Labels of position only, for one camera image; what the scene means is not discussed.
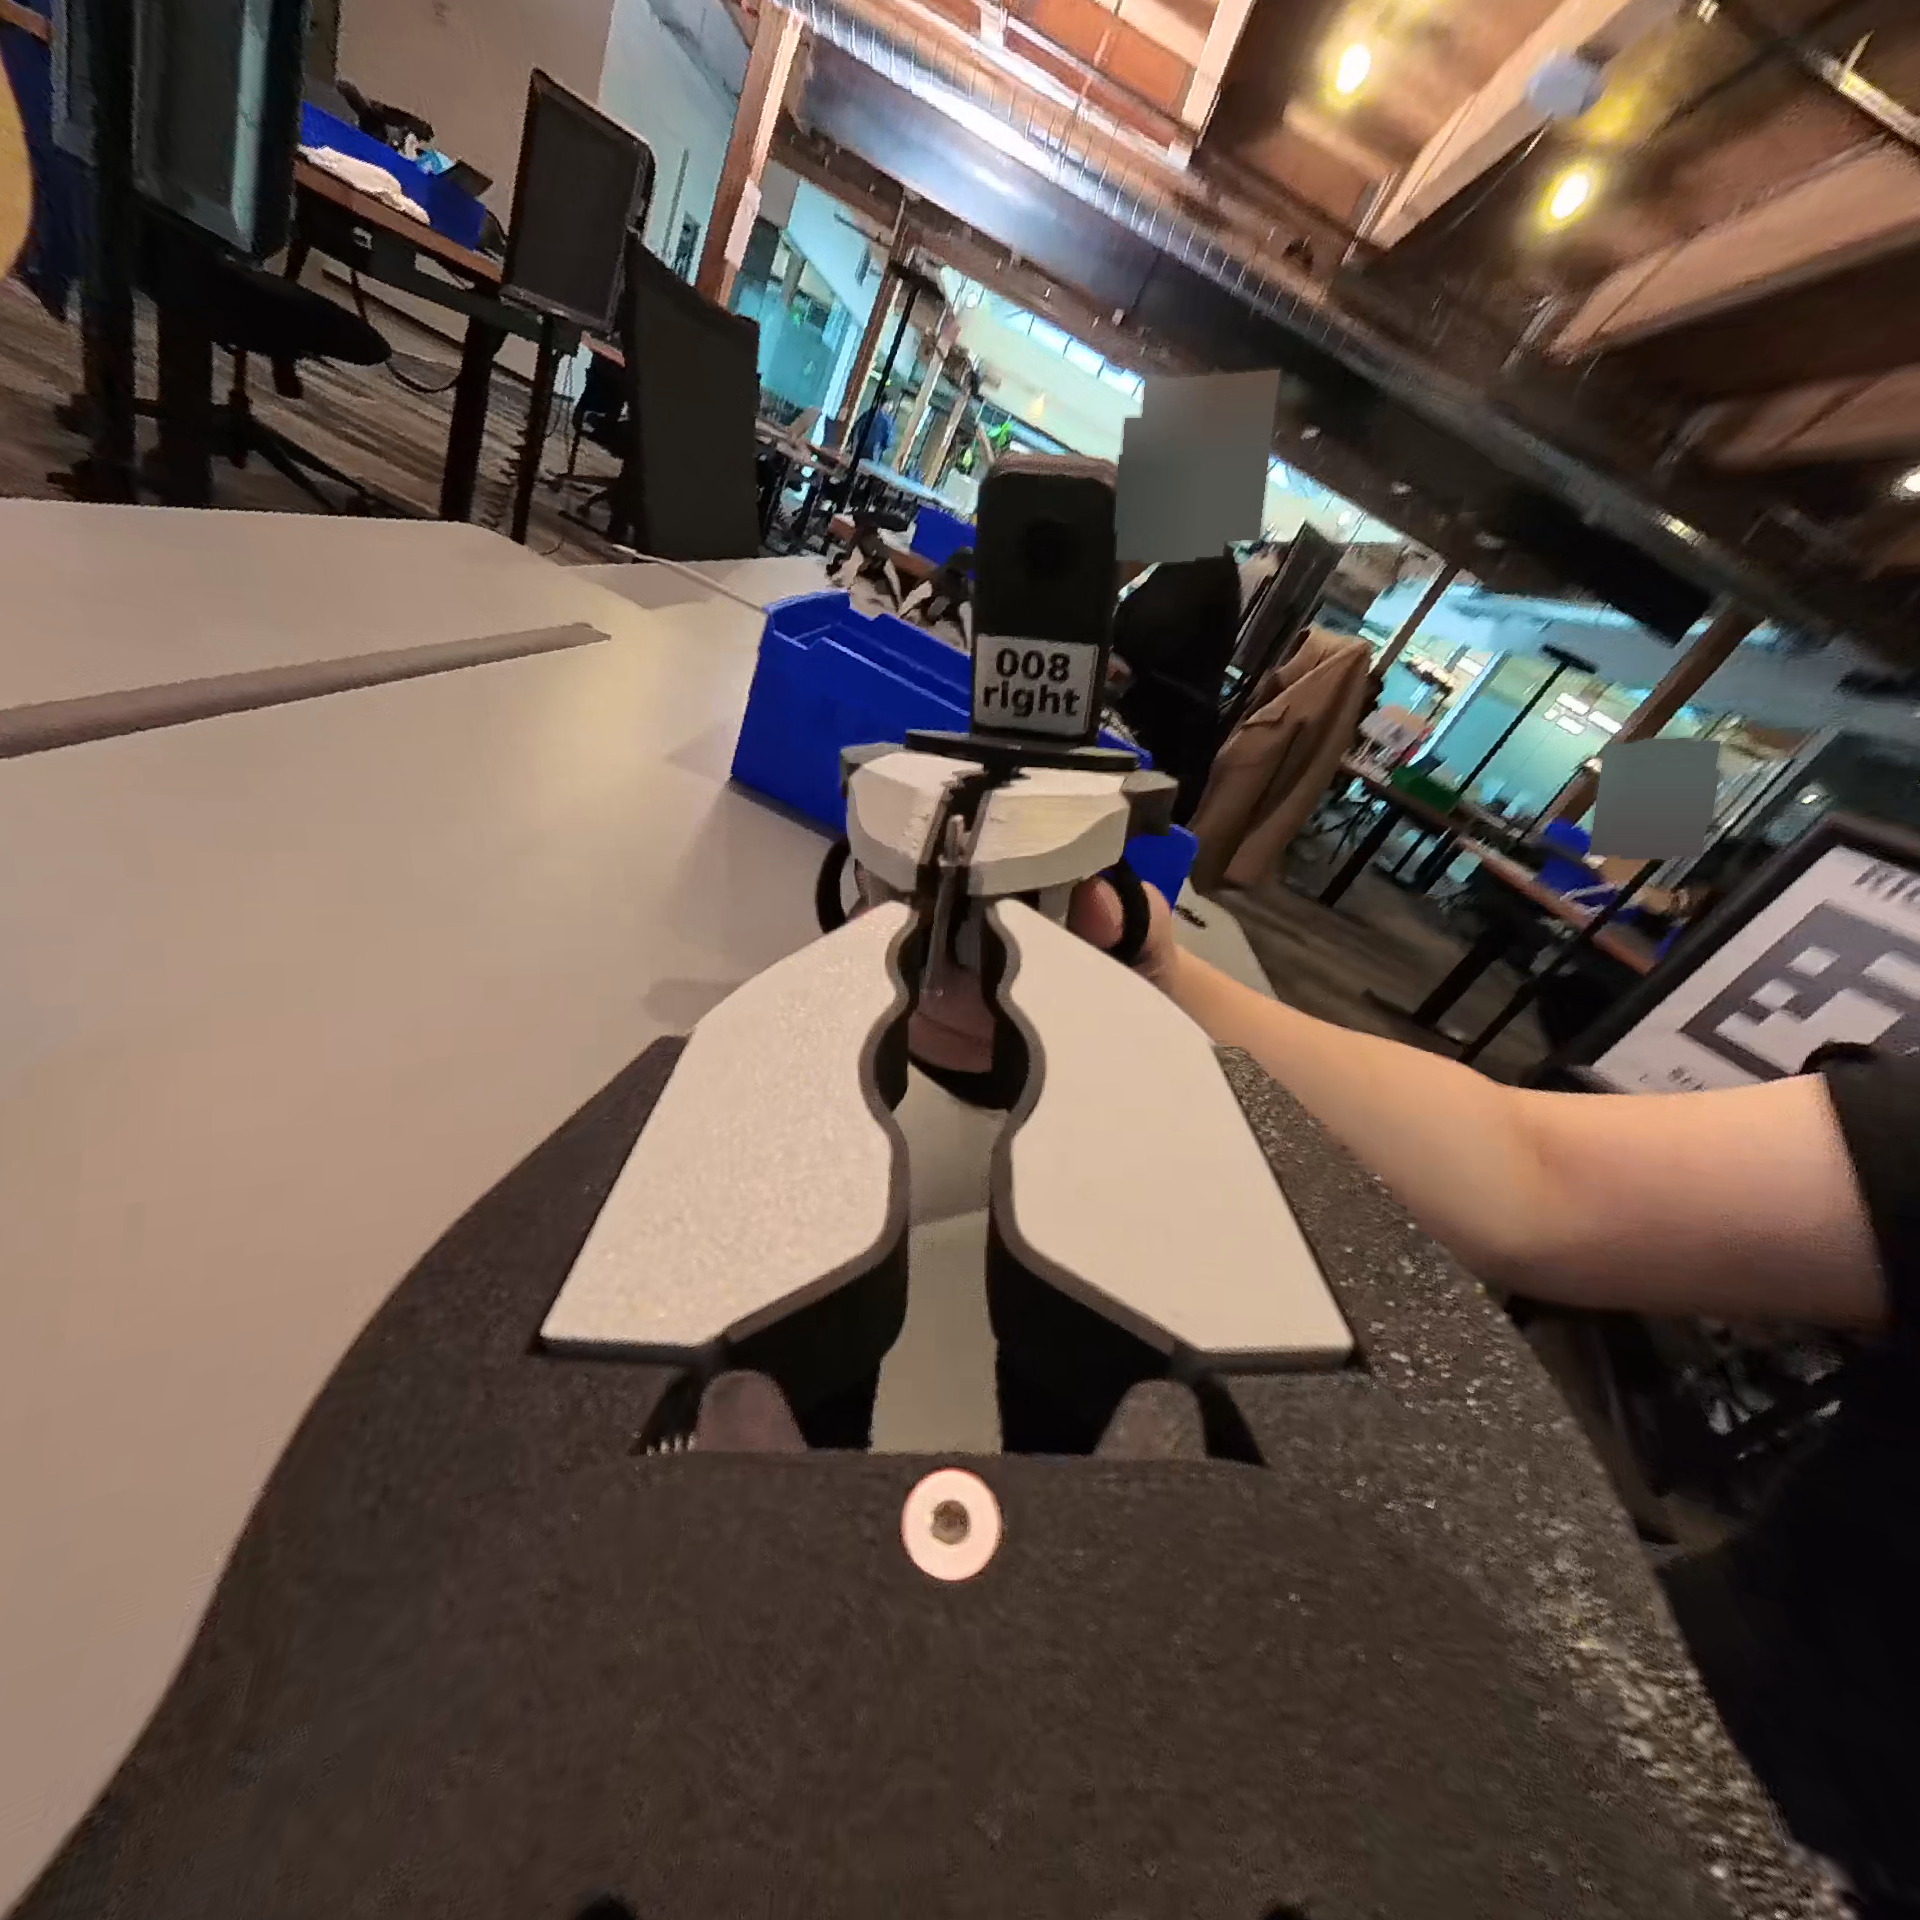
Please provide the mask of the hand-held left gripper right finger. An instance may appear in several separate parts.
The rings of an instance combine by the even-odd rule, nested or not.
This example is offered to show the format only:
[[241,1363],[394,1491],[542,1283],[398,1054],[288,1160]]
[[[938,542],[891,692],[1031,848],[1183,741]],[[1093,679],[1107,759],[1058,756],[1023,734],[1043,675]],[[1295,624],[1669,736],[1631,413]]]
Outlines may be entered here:
[[1003,1448],[1095,1448],[1137,1386],[1250,1448],[1236,1381],[1338,1374],[1357,1340],[1202,1029],[1038,909],[985,913],[985,1309]]

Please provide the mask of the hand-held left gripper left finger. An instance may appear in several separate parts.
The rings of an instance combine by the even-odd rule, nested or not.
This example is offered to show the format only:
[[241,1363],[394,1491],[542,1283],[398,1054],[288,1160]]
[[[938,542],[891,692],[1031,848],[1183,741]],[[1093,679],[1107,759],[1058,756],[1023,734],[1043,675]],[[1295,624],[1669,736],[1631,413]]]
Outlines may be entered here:
[[685,1038],[539,1324],[562,1358],[759,1374],[814,1448],[865,1448],[908,1303],[914,913],[818,936]]

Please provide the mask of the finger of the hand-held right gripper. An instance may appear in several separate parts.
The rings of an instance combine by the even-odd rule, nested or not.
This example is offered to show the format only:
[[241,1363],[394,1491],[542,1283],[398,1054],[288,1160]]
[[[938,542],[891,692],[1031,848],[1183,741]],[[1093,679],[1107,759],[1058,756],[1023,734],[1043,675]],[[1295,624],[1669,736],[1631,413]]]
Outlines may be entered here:
[[1122,860],[1131,772],[973,771],[960,779],[960,959],[978,962],[990,905],[1068,929],[1074,895]]
[[960,780],[961,760],[949,752],[845,754],[845,842],[856,905],[938,896],[948,877],[949,793]]

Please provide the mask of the person's right forearm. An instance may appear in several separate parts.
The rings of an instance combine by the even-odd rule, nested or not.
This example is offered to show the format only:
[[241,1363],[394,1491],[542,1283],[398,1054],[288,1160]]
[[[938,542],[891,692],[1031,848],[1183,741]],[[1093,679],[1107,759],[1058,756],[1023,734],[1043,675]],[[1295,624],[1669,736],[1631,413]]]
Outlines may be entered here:
[[1889,1319],[1855,1164],[1810,1075],[1663,1097],[1524,1090],[1316,1021],[1182,948],[1146,977],[1482,1283],[1660,1319]]

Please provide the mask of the long desk strip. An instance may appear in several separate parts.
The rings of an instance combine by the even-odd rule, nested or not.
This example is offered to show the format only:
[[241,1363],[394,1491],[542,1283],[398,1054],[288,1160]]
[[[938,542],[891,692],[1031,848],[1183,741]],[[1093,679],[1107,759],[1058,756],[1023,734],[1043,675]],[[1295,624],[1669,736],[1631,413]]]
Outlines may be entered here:
[[299,707],[469,669],[535,661],[604,644],[608,633],[564,622],[525,633],[463,637],[306,664],[144,684],[4,710],[2,759],[26,759],[232,715]]

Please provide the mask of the person's right hand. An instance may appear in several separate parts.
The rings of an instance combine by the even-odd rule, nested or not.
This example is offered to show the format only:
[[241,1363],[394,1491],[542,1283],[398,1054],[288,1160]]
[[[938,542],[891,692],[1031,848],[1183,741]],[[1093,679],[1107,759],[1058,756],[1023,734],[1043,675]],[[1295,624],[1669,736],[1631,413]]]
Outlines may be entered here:
[[1140,980],[1172,999],[1182,984],[1183,953],[1172,906],[1131,872],[1093,877],[1068,903],[1068,929]]

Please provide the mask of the tan coat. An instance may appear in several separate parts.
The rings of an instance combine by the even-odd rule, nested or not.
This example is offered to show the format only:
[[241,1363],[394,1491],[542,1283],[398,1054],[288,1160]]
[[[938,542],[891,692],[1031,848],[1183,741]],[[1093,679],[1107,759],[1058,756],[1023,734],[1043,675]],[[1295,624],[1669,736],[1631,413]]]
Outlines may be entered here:
[[1190,821],[1195,857],[1187,880],[1198,896],[1257,889],[1281,874],[1375,692],[1369,642],[1326,628],[1310,628],[1261,677],[1211,756]]

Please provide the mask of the black partition panel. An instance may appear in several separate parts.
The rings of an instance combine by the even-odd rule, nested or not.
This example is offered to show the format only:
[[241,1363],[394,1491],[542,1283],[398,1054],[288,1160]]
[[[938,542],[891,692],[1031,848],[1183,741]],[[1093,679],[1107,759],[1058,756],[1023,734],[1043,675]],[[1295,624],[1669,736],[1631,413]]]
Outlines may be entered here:
[[627,395],[608,539],[666,562],[759,554],[757,330],[625,236],[618,349]]

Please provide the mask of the black computer monitor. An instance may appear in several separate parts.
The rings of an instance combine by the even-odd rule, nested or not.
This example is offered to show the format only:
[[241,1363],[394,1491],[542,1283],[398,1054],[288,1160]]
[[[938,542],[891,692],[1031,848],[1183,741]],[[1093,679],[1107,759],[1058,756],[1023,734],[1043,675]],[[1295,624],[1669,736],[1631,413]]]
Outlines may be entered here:
[[610,337],[627,234],[655,187],[654,148],[542,69],[530,73],[500,294]]

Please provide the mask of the marker pattern sign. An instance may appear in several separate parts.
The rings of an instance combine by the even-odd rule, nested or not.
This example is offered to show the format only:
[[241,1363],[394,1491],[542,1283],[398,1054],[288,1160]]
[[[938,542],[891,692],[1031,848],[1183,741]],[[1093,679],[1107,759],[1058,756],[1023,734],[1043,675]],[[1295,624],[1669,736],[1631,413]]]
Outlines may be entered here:
[[1564,1053],[1548,1093],[1768,1087],[1918,1051],[1918,834],[1826,816],[1735,886]]

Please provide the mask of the wooden table black legs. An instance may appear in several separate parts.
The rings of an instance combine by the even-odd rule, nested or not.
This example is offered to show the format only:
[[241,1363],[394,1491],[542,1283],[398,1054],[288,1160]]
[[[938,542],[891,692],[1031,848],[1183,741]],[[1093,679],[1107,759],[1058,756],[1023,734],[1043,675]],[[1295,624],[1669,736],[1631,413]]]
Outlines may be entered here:
[[508,340],[532,344],[534,373],[505,498],[505,539],[525,545],[548,433],[557,413],[560,370],[581,349],[581,330],[508,300],[502,270],[490,259],[353,187],[311,156],[298,156],[290,256],[310,255],[377,291],[405,294],[462,320],[437,502],[437,516],[448,522],[468,522],[476,506],[500,353]]

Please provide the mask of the blue storage bins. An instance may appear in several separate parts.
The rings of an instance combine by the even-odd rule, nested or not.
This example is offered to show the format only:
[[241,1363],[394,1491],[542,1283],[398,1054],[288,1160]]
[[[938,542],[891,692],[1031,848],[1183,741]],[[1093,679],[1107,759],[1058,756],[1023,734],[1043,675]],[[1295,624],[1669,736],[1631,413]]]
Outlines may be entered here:
[[468,187],[453,178],[453,170],[448,165],[424,156],[407,156],[369,133],[359,130],[348,118],[313,102],[301,102],[299,156],[303,156],[301,148],[325,146],[392,173],[404,190],[424,207],[429,220],[426,229],[463,249],[478,251],[485,225],[485,207]]

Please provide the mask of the person's black shirt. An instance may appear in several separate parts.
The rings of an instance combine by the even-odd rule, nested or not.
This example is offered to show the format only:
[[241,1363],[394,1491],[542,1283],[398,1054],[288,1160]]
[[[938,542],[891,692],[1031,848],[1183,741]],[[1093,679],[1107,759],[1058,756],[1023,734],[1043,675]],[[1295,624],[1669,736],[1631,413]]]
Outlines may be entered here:
[[1918,1903],[1915,1061],[1821,1068],[1873,1241],[1885,1330],[1818,1447],[1729,1540],[1673,1556],[1667,1609],[1790,1836],[1859,1916]]

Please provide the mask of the white cloth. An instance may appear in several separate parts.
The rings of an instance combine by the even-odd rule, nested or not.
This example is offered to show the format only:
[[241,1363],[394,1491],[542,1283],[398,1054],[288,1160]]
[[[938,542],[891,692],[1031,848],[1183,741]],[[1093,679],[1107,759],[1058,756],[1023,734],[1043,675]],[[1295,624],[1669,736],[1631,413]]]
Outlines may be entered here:
[[323,174],[346,182],[353,193],[379,203],[422,229],[429,227],[424,204],[419,204],[385,166],[330,146],[299,148],[299,155]]

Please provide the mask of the black swivel chair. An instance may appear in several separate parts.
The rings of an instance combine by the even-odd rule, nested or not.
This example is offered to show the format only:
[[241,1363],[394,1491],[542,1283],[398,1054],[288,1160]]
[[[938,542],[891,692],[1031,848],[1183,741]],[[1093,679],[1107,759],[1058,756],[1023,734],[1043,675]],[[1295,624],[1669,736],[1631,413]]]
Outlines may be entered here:
[[228,464],[247,469],[251,459],[261,460],[323,515],[405,516],[394,494],[260,421],[247,386],[247,370],[257,360],[268,366],[278,398],[299,401],[301,364],[382,370],[392,363],[390,343],[356,313],[296,279],[219,253],[200,267],[197,298],[207,343],[230,360],[226,402],[214,414],[214,445]]

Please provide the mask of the dark framed display screen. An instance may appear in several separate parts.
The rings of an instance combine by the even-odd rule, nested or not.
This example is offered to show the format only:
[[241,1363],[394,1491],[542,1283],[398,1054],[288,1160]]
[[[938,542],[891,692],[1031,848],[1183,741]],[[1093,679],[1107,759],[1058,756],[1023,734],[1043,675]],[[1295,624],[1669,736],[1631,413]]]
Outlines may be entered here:
[[61,3],[52,129],[79,176],[86,498],[211,501],[211,355],[292,225],[307,4]]

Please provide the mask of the wooden post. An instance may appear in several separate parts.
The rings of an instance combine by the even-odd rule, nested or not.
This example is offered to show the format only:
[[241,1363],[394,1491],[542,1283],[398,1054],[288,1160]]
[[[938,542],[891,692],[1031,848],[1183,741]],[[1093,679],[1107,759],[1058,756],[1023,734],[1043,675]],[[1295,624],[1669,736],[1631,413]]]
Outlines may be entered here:
[[787,110],[804,43],[806,23],[797,12],[779,4],[757,4],[746,73],[692,282],[696,292],[720,310],[729,307],[737,269],[753,234],[762,178],[782,115]]

